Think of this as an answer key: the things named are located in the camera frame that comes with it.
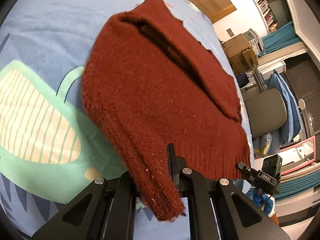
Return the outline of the blue gloved right hand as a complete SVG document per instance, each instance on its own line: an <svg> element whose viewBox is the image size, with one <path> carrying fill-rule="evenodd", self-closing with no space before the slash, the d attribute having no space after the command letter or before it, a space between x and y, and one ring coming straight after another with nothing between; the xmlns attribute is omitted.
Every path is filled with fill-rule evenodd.
<svg viewBox="0 0 320 240"><path fill-rule="evenodd" d="M260 193L259 190L255 188L250 200L268 217L271 218L276 214L275 198L270 194Z"/></svg>

